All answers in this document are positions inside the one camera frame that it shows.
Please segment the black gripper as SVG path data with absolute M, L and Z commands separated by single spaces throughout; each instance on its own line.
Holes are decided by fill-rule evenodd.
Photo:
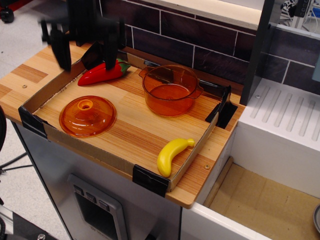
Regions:
M 123 49 L 127 43 L 124 20 L 115 16 L 102 16 L 95 0 L 67 0 L 66 6 L 67 15 L 39 21 L 42 40 L 51 45 L 60 68 L 71 71 L 70 41 L 103 41 L 105 69 L 113 69 L 118 48 Z M 66 27 L 68 34 L 57 29 L 58 25 Z

